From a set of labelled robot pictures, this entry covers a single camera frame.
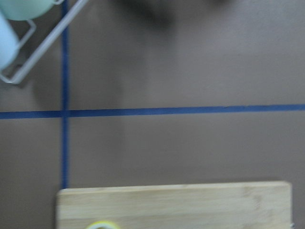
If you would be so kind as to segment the mint pastel cup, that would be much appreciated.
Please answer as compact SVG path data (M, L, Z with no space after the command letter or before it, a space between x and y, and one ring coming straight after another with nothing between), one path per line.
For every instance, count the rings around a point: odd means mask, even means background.
M1 0L0 10L9 20L25 21L39 17L61 3L62 0Z

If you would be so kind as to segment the lemon slices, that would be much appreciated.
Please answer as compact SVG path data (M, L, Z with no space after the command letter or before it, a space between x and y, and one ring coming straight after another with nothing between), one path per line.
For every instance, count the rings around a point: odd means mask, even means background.
M120 227L111 221L96 221L88 225L85 229L120 229Z

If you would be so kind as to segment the blue pastel cup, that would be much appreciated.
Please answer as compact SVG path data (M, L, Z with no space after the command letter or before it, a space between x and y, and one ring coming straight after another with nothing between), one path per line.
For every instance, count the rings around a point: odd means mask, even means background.
M0 12L0 69L7 68L17 57L19 38L14 29Z

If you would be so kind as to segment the bamboo cutting board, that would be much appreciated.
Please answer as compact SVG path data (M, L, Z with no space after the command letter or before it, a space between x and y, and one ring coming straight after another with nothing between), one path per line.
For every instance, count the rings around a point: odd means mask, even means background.
M111 221L121 229L292 229L286 181L67 188L57 194L58 229Z

